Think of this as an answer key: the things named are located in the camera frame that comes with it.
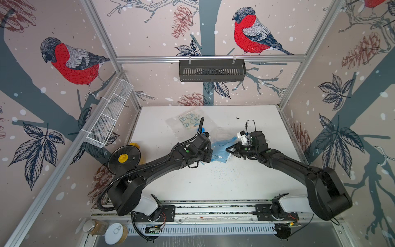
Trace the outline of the clear vacuum bag blue zipper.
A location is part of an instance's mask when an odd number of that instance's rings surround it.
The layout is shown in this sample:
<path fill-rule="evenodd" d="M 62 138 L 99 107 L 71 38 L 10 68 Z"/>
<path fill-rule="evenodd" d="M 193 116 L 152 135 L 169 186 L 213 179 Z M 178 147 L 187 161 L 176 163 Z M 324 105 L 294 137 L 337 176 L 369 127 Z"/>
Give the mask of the clear vacuum bag blue zipper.
<path fill-rule="evenodd" d="M 201 132 L 208 132 L 210 134 L 209 139 L 211 141 L 211 144 L 213 144 L 217 141 L 229 140 L 229 139 L 232 139 L 233 137 L 236 137 L 236 135 L 234 133 L 232 133 L 229 129 L 221 127 L 221 126 L 219 126 L 219 124 L 217 122 L 213 121 L 207 115 L 207 113 L 202 110 L 202 108 L 194 107 L 194 108 L 192 108 L 188 111 L 185 111 L 183 113 L 186 113 L 189 111 L 196 111 L 200 114 L 201 118 L 204 118 Z M 178 120 L 178 116 L 182 115 L 183 113 L 177 114 L 176 116 L 171 117 L 165 121 L 165 123 L 174 132 L 176 138 L 180 142 L 191 138 L 193 135 L 197 134 L 199 131 L 199 126 L 196 128 L 192 128 L 192 129 L 184 129 L 182 127 L 181 123 Z"/>

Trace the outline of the cream towel blue bunny print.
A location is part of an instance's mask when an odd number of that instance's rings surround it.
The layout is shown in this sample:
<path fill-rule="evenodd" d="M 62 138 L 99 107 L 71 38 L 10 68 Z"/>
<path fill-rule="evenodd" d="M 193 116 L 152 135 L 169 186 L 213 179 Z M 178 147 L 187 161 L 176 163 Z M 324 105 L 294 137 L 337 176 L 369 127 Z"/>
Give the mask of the cream towel blue bunny print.
<path fill-rule="evenodd" d="M 178 120 L 184 129 L 192 129 L 199 126 L 201 116 L 196 111 L 189 111 L 178 116 Z"/>

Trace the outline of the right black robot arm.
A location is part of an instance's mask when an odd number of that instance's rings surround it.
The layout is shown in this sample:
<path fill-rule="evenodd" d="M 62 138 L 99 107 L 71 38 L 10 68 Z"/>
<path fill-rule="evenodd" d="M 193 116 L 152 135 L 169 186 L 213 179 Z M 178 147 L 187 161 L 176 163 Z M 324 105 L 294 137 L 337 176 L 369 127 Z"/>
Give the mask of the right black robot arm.
<path fill-rule="evenodd" d="M 250 133 L 247 142 L 240 141 L 227 147 L 226 151 L 238 158 L 257 160 L 306 187 L 306 195 L 291 196 L 284 193 L 272 199 L 271 212 L 276 219 L 284 218 L 287 213 L 313 213 L 320 219 L 329 221 L 353 205 L 334 169 L 308 166 L 279 150 L 269 148 L 261 131 Z"/>

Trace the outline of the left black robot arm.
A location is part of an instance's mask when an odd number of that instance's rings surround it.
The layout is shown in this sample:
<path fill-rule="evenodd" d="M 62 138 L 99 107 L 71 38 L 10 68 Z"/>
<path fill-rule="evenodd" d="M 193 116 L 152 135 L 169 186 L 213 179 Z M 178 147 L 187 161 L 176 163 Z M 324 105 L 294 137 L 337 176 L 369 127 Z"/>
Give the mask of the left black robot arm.
<path fill-rule="evenodd" d="M 96 205 L 103 212 L 116 211 L 118 216 L 141 213 L 150 221 L 156 221 L 162 213 L 162 205 L 155 195 L 143 195 L 145 187 L 172 171 L 197 168 L 199 162 L 209 163 L 212 153 L 207 132 L 176 144 L 168 155 L 145 164 L 139 163 L 141 152 L 137 147 L 120 147 L 107 162 L 114 178 L 100 192 Z"/>

